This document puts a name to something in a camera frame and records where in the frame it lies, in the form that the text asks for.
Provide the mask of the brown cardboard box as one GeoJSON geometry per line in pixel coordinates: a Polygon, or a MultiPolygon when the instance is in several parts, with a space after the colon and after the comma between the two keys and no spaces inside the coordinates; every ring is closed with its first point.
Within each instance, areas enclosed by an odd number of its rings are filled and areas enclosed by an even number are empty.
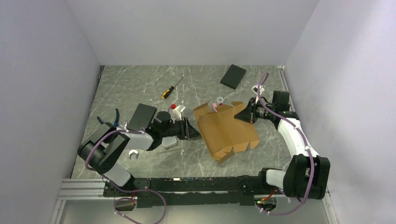
{"type": "Polygon", "coordinates": [[[235,119],[234,116],[245,109],[240,101],[231,105],[223,104],[211,111],[208,103],[193,110],[197,126],[211,157],[219,164],[235,153],[254,149],[260,142],[259,135],[253,124],[235,119]]]}

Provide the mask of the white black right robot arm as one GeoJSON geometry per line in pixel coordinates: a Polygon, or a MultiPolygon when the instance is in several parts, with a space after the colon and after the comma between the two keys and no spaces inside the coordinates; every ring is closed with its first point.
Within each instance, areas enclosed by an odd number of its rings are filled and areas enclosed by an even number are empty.
{"type": "Polygon", "coordinates": [[[330,161],[320,156],[310,145],[296,112],[290,110],[287,91],[274,91],[269,103],[265,97],[251,98],[235,119],[254,124],[258,119],[272,122],[285,140],[291,160],[285,170],[263,168],[257,187],[264,194],[275,187],[288,197],[300,199],[324,198],[330,172],[330,161]]]}

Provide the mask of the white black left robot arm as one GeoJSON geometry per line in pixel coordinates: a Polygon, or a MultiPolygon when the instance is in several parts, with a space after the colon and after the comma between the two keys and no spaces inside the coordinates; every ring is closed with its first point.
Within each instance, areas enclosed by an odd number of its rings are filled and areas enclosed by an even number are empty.
{"type": "Polygon", "coordinates": [[[116,185],[122,196],[130,195],[135,189],[134,177],[118,163],[126,148],[132,150],[156,149],[166,137],[179,140],[199,138],[201,135],[187,117],[173,120],[169,112],[160,111],[146,128],[134,131],[127,127],[115,127],[105,122],[77,150],[88,170],[95,171],[116,185]]]}

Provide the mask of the black box far right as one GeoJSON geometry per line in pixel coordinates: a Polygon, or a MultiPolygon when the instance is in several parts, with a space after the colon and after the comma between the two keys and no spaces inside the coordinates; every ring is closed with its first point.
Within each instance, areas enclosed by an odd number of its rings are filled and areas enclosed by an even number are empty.
{"type": "Polygon", "coordinates": [[[231,64],[228,70],[225,72],[220,83],[231,89],[236,90],[239,83],[242,81],[246,74],[246,69],[239,67],[237,65],[231,64]]]}

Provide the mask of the black box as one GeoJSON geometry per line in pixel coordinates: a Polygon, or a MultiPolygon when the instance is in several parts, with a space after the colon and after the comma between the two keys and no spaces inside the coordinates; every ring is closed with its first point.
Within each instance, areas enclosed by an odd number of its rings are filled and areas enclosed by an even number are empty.
{"type": "Polygon", "coordinates": [[[231,89],[236,90],[239,83],[242,81],[246,74],[246,69],[239,67],[237,65],[231,64],[228,70],[225,72],[220,83],[231,89]]]}
{"type": "Polygon", "coordinates": [[[132,118],[127,124],[127,129],[139,131],[148,128],[156,114],[156,111],[156,107],[139,103],[132,115],[132,118]]]}

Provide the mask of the black box near left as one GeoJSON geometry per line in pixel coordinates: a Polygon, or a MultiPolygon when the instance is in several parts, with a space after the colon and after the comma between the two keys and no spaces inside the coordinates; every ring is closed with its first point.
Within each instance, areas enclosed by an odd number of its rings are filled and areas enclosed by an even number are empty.
{"type": "Polygon", "coordinates": [[[127,124],[127,129],[139,131],[148,128],[156,114],[156,111],[156,107],[139,103],[132,115],[132,118],[127,124]]]}

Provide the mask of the white plastic case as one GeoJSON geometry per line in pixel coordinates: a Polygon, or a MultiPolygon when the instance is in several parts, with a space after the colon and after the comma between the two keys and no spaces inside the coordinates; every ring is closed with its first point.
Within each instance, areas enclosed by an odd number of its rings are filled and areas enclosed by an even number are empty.
{"type": "Polygon", "coordinates": [[[163,138],[162,146],[164,147],[165,150],[168,150],[168,149],[171,149],[171,148],[177,146],[177,137],[172,136],[172,137],[163,138]]]}

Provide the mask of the pink tube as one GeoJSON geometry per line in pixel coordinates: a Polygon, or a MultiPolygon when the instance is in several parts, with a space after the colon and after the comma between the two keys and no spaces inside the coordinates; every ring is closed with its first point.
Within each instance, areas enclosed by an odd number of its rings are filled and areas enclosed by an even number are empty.
{"type": "Polygon", "coordinates": [[[213,110],[215,111],[215,112],[217,112],[217,104],[216,103],[213,103],[213,105],[212,105],[212,108],[213,108],[213,110]]]}

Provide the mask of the yellow black screwdriver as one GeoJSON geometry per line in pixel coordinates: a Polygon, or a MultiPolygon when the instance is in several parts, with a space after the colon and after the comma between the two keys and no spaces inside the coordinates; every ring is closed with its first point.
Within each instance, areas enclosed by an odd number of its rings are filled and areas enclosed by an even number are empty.
{"type": "Polygon", "coordinates": [[[164,91],[164,93],[161,95],[162,99],[167,99],[169,97],[169,95],[174,91],[176,86],[182,81],[183,78],[184,78],[184,75],[182,75],[182,77],[174,85],[172,85],[170,88],[168,88],[166,91],[164,91]]]}

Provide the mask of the silver wrench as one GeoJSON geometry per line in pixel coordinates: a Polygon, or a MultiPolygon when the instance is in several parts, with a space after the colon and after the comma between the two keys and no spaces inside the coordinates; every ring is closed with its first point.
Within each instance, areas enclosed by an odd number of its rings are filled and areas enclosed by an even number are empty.
{"type": "MultiPolygon", "coordinates": [[[[125,121],[124,123],[122,123],[120,121],[117,128],[120,129],[120,130],[126,130],[127,131],[127,121],[125,121]]],[[[132,159],[133,156],[136,159],[138,159],[138,157],[139,157],[139,152],[136,149],[130,149],[129,152],[128,152],[128,158],[130,160],[132,159]]]]}

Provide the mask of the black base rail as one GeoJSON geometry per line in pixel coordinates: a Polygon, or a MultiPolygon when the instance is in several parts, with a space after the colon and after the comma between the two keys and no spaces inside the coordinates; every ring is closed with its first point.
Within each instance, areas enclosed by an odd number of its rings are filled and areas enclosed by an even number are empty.
{"type": "Polygon", "coordinates": [[[135,178],[133,185],[116,189],[106,183],[105,198],[133,198],[138,208],[176,205],[238,204],[253,206],[266,198],[268,202],[280,192],[265,185],[257,176],[135,178]]]}

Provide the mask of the blue handled pliers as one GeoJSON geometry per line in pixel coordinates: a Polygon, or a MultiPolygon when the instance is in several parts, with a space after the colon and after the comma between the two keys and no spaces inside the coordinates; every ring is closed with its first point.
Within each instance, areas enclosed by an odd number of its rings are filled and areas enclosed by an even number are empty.
{"type": "MultiPolygon", "coordinates": [[[[114,122],[113,122],[113,126],[115,126],[115,127],[118,127],[119,126],[119,121],[120,121],[120,112],[119,112],[119,109],[118,108],[115,108],[115,119],[114,119],[114,122]]],[[[98,122],[102,125],[102,124],[104,124],[105,123],[105,121],[100,117],[100,116],[97,116],[97,120],[98,120],[98,122]]]]}

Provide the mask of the aluminium frame rail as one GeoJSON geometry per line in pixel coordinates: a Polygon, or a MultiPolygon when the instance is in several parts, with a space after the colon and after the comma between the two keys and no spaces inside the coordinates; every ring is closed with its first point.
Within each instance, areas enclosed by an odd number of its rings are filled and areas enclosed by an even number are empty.
{"type": "Polygon", "coordinates": [[[104,199],[104,187],[101,179],[63,179],[49,223],[60,223],[67,201],[104,199]]]}

